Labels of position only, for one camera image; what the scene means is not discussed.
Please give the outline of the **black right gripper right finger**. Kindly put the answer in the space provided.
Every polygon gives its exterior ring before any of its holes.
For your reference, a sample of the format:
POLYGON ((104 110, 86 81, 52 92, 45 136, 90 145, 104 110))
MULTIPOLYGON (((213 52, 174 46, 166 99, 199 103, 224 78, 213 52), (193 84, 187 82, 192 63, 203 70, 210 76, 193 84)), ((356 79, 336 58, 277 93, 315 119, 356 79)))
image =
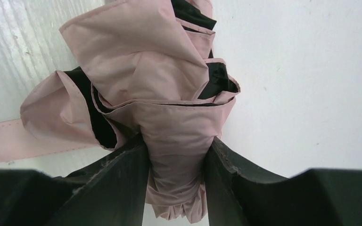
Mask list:
POLYGON ((272 173, 215 138, 204 161, 212 226, 362 226, 362 170, 272 173))

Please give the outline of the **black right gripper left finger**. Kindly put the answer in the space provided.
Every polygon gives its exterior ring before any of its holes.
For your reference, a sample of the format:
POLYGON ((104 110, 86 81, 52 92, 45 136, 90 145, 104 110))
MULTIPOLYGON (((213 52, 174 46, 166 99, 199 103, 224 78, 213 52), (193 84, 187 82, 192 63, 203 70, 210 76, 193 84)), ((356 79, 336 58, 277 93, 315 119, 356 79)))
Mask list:
POLYGON ((140 226, 149 167, 137 135, 66 177, 0 169, 0 226, 140 226))

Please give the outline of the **pink and black umbrella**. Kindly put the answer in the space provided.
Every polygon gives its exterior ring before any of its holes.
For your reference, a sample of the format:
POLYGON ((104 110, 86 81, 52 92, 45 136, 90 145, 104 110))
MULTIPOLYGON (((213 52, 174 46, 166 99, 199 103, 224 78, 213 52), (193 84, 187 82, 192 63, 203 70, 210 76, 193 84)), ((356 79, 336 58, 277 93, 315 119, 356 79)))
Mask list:
POLYGON ((212 55, 208 0, 115 0, 60 28, 78 68, 56 70, 0 122, 0 162, 99 145, 140 133, 151 166, 145 202, 156 217, 207 214, 202 166, 239 84, 212 55))

